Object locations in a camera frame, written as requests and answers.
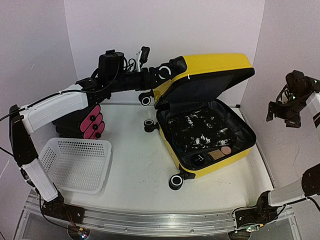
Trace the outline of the yellow Pikachu suitcase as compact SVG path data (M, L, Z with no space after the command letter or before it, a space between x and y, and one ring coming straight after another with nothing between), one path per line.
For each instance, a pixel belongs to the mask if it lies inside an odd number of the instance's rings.
M142 105L154 104L155 120L144 129L158 131L178 173L169 187L203 177L246 157L256 143L248 124L219 99L226 90L255 74L243 53L179 56L143 71Z

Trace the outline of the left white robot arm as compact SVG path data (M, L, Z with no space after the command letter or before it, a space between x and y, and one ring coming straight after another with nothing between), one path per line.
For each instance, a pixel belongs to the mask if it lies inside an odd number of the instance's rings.
M75 111L92 107L110 99L112 93L140 91L138 97L144 106L156 97L156 88L171 80L176 73L172 64L142 68L140 71L124 71L117 65L114 72L96 69L91 77L78 80L68 88L53 93L33 103L10 107L9 119L10 155L29 177L30 185L49 202L48 211L57 219L67 214L67 207L59 199L59 191L40 164L39 155L31 135L43 126Z

